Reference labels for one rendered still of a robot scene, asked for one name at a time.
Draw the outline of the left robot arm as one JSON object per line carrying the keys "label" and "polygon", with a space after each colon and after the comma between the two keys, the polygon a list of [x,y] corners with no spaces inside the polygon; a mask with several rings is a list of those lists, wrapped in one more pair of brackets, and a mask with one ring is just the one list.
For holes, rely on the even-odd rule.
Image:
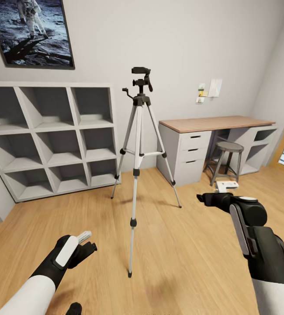
{"label": "left robot arm", "polygon": [[85,231],[78,237],[62,236],[31,277],[0,309],[0,315],[45,315],[67,269],[73,269],[97,250],[96,244],[90,241],[80,245],[91,235],[91,231]]}

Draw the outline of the digital camera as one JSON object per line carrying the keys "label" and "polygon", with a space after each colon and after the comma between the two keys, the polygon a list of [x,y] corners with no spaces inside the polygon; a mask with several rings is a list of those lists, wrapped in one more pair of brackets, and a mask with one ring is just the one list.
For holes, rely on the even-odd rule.
{"label": "digital camera", "polygon": [[65,315],[81,315],[82,306],[80,303],[75,302],[70,305],[67,313]]}

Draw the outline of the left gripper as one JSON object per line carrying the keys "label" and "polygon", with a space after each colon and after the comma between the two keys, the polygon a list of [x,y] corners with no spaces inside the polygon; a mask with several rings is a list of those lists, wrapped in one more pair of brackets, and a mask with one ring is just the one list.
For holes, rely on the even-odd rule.
{"label": "left gripper", "polygon": [[86,259],[94,251],[97,250],[96,244],[95,243],[92,244],[90,241],[85,243],[83,246],[81,245],[81,247],[82,247],[82,253],[77,260],[73,260],[70,262],[70,264],[69,264],[70,269],[73,269],[74,267],[76,267],[79,263],[81,263],[84,259]]}

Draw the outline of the camera tripod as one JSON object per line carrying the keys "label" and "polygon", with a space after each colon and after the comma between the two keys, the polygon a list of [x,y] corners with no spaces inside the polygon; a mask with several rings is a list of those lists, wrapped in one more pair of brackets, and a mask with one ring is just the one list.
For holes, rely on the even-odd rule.
{"label": "camera tripod", "polygon": [[[139,94],[137,94],[137,96],[132,97],[129,95],[128,93],[128,89],[127,88],[123,88],[122,91],[123,92],[127,92],[127,96],[129,96],[131,99],[133,99],[133,107],[132,107],[132,112],[131,112],[131,116],[130,116],[130,120],[129,120],[129,125],[127,128],[127,133],[125,136],[125,141],[124,141],[124,146],[123,148],[119,151],[122,155],[120,158],[120,163],[119,163],[119,167],[118,167],[118,172],[115,175],[115,185],[114,185],[114,190],[112,193],[112,197],[111,199],[113,199],[114,197],[114,192],[115,192],[115,188],[116,188],[116,184],[117,184],[117,180],[119,178],[119,173],[121,171],[121,165],[123,162],[123,158],[124,158],[124,154],[126,152],[131,153],[133,155],[135,155],[135,164],[134,164],[134,169],[133,169],[133,176],[134,176],[134,192],[133,192],[133,207],[132,207],[132,218],[130,221],[130,226],[132,227],[132,233],[131,233],[131,248],[130,248],[130,263],[129,263],[129,272],[128,272],[128,277],[131,278],[132,276],[132,254],[133,254],[133,239],[134,239],[134,227],[137,226],[137,220],[135,219],[135,207],[136,207],[136,192],[137,192],[137,177],[139,177],[140,175],[140,165],[142,163],[142,160],[145,157],[150,157],[153,155],[158,155],[161,154],[162,157],[165,159],[166,162],[166,166],[171,178],[171,183],[173,185],[176,197],[177,197],[177,201],[179,203],[179,207],[182,208],[182,206],[180,205],[179,199],[178,199],[178,195],[175,189],[175,180],[173,180],[168,162],[167,162],[167,154],[166,151],[164,150],[164,146],[159,134],[159,129],[156,123],[156,119],[152,110],[152,106],[151,106],[151,101],[150,101],[150,97],[146,96],[143,93],[143,87],[144,85],[148,85],[149,86],[149,90],[152,92],[153,91],[153,87],[152,84],[150,83],[150,78],[149,78],[149,74],[151,72],[151,69],[145,68],[145,67],[134,67],[132,68],[132,74],[145,74],[144,80],[143,79],[139,79],[139,80],[133,80],[133,86],[138,85],[139,86]],[[157,152],[152,152],[152,153],[146,153],[144,154],[143,152],[143,120],[144,120],[144,104],[146,102],[146,105],[148,106],[148,110],[150,113],[150,116],[152,118],[152,122],[154,125],[154,129],[157,135],[157,139],[159,141],[159,145],[161,148],[161,151],[157,151]],[[133,120],[134,120],[134,116],[135,116],[135,112],[136,109],[138,107],[138,111],[137,111],[137,127],[136,127],[136,143],[135,143],[135,151],[127,149],[127,143],[129,140],[129,136],[130,136],[130,132],[132,129],[132,124],[133,124]]]}

